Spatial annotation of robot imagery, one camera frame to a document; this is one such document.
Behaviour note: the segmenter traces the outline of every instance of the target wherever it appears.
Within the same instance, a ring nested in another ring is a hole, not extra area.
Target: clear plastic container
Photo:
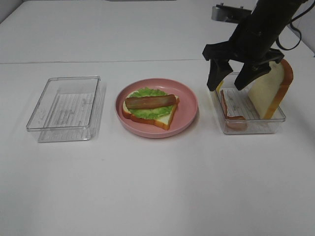
[[[104,94],[99,76],[51,78],[26,129],[39,143],[89,140],[99,130]]]
[[[229,95],[227,107],[233,116],[244,116],[245,119],[227,118],[221,105],[220,91],[210,92],[216,112],[218,114],[221,129],[224,134],[272,134],[279,125],[285,121],[285,115],[278,107],[271,119],[260,119],[252,102],[247,96],[250,85],[241,91],[234,86],[238,73],[231,73],[225,79],[220,88]]]

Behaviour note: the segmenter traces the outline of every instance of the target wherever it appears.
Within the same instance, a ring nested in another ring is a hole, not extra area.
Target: open-faced sandwich
[[[134,122],[155,125],[168,130],[179,103],[179,97],[159,89],[140,88],[123,102],[122,113]]]

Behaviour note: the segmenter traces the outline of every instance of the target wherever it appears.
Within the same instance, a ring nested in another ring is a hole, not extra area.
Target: black cable
[[[277,46],[278,46],[279,48],[281,48],[282,50],[285,50],[285,51],[289,51],[289,50],[292,50],[292,49],[296,48],[296,47],[300,44],[300,42],[301,42],[301,40],[302,40],[302,33],[301,33],[301,31],[300,31],[297,27],[295,27],[295,26],[292,24],[292,22],[294,22],[294,21],[296,21],[297,19],[299,19],[299,18],[301,18],[302,16],[304,16],[304,15],[305,15],[306,13],[308,13],[314,6],[315,6],[315,0],[314,0],[314,2],[312,3],[312,5],[311,5],[309,8],[307,8],[304,12],[302,12],[301,14],[299,14],[298,16],[294,17],[292,20],[289,21],[289,24],[290,24],[290,26],[291,26],[291,29],[294,30],[294,31],[296,31],[296,32],[298,32],[299,35],[300,35],[298,43],[297,43],[294,47],[288,49],[288,48],[285,48],[284,46],[281,45],[281,43],[280,43],[280,41],[279,41],[279,37],[278,37],[277,40],[276,40],[276,44],[277,44]]]

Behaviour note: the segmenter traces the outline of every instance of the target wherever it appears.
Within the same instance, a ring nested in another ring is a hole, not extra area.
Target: lettuce leaf
[[[146,97],[146,96],[163,96],[166,92],[159,89],[150,89],[148,87],[140,88],[134,92],[130,97]],[[129,109],[129,111],[138,118],[143,119],[157,119],[171,113],[173,105],[167,107],[158,107],[154,109]]]

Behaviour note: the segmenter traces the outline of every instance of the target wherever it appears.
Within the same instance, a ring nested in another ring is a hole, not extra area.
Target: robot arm
[[[204,58],[211,60],[207,83],[209,90],[214,91],[233,71],[228,63],[230,59],[244,63],[234,83],[238,90],[269,73],[269,62],[279,63],[284,57],[279,50],[271,49],[271,46],[300,5],[306,1],[259,0],[251,14],[248,10],[240,11],[239,8],[217,5],[217,8],[225,11],[236,12],[236,17],[229,16],[226,21],[239,24],[228,41],[207,44],[203,50]]]

